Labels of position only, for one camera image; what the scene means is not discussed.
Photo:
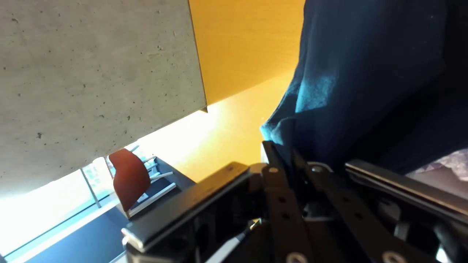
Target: dark cloth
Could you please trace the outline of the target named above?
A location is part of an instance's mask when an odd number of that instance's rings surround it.
[[[444,0],[307,0],[300,61],[262,127],[289,164],[408,172],[468,143],[468,12]]]

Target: screw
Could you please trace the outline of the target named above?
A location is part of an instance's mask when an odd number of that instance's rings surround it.
[[[313,166],[311,171],[320,174],[323,172],[323,166]]]
[[[301,253],[289,253],[286,256],[286,263],[307,263],[307,258]]]
[[[381,260],[383,263],[406,263],[405,257],[396,251],[384,251]]]

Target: gray wall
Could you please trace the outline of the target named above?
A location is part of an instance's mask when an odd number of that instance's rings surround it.
[[[0,0],[0,197],[203,107],[187,0]]]

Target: glass pane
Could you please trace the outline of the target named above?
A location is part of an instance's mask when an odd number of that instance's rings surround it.
[[[111,181],[112,177],[104,158],[98,158],[92,164],[86,165],[83,168],[83,174],[86,175],[96,199],[104,199],[114,190]]]
[[[108,156],[105,156],[105,164],[108,166],[108,171],[111,172],[111,177],[114,177],[115,175],[115,168],[114,168],[114,165],[112,165],[112,162],[111,162],[111,159]]]
[[[0,254],[11,253],[92,204],[80,171],[0,203]]]

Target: yellow wall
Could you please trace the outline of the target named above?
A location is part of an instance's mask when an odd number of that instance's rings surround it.
[[[229,161],[260,161],[260,126],[298,57],[303,0],[190,0],[209,102],[158,131],[158,155],[199,181]]]

